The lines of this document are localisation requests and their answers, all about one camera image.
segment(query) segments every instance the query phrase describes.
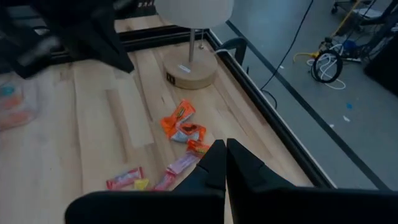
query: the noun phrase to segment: pink candy wrapper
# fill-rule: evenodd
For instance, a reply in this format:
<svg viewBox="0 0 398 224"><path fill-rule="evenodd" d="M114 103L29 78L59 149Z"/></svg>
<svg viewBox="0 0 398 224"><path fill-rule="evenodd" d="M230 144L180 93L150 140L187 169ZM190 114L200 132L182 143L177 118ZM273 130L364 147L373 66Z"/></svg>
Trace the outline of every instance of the pink candy wrapper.
<svg viewBox="0 0 398 224"><path fill-rule="evenodd" d="M113 179L106 181L106 188L109 190L118 190L127 185L133 184L136 179L144 178L142 167L132 169L124 174L121 174Z"/></svg>
<svg viewBox="0 0 398 224"><path fill-rule="evenodd" d="M167 167L167 170L172 171L175 175L181 174L188 166L193 164L194 162L198 161L199 159L197 156L192 152L187 152L173 164L170 164Z"/></svg>
<svg viewBox="0 0 398 224"><path fill-rule="evenodd" d="M153 188L155 191L167 190L175 182L176 175L173 172L166 171L163 179Z"/></svg>

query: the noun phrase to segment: lamp shade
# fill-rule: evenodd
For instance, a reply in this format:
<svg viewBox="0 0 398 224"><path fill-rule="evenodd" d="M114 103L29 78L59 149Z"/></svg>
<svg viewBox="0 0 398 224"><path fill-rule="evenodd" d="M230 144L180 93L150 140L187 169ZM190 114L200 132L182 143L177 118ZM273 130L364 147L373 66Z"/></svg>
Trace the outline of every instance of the lamp shade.
<svg viewBox="0 0 398 224"><path fill-rule="evenodd" d="M233 0L156 0L159 15L174 25L206 29L227 21L232 15Z"/></svg>

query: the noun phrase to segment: wooden tabletop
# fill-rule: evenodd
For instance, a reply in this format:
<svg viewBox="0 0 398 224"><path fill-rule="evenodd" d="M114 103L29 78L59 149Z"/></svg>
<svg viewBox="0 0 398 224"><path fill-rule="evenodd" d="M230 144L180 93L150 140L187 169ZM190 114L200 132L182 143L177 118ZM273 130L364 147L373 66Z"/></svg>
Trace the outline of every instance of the wooden tabletop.
<svg viewBox="0 0 398 224"><path fill-rule="evenodd" d="M115 22L118 32L164 25L157 16ZM29 124L0 133L0 223L63 223L72 200L104 190L107 179L137 166L156 184L185 153L186 145L169 141L159 124L183 98L197 110L192 122L207 128L207 144L236 138L293 184L311 185L220 60L207 88L167 83L162 58L173 47L129 53L136 66L130 74L85 60L49 67L27 81L39 86L40 111Z"/></svg>

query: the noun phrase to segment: lamp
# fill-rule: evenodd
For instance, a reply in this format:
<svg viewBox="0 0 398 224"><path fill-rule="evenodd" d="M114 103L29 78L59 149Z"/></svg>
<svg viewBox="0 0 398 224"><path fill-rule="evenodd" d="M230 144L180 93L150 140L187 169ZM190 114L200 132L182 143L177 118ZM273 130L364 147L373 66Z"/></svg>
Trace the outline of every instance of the lamp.
<svg viewBox="0 0 398 224"><path fill-rule="evenodd" d="M159 15L181 27L191 29L189 49L181 45L164 57L167 80L186 89L199 89L210 85L218 67L213 53L195 49L195 29L207 29L229 19L233 0L156 0Z"/></svg>

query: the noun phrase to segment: concrete floor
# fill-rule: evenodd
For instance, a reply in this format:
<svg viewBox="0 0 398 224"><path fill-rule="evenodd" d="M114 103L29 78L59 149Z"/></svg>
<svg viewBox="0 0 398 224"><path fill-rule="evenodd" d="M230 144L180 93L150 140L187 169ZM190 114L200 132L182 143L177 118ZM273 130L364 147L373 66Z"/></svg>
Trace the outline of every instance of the concrete floor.
<svg viewBox="0 0 398 224"><path fill-rule="evenodd" d="M309 3L309 0L235 0L230 21L276 67L289 48ZM383 10L389 3L388 0L378 0L374 9ZM308 57L300 57L296 63L292 61L297 52L316 51L320 41L338 27L345 14L340 10L331 15L332 5L332 0L314 2L279 73L328 124L334 126L336 133L371 172L390 189L398 190L395 172L398 170L397 97L368 78L360 64L345 65L340 79L347 87L333 90L310 77L309 66L305 63ZM213 31L222 41L237 36L226 24ZM244 66L250 67L249 74L258 86L272 75L250 51ZM278 112L338 187L376 189L278 79L273 79L266 90L276 97Z"/></svg>

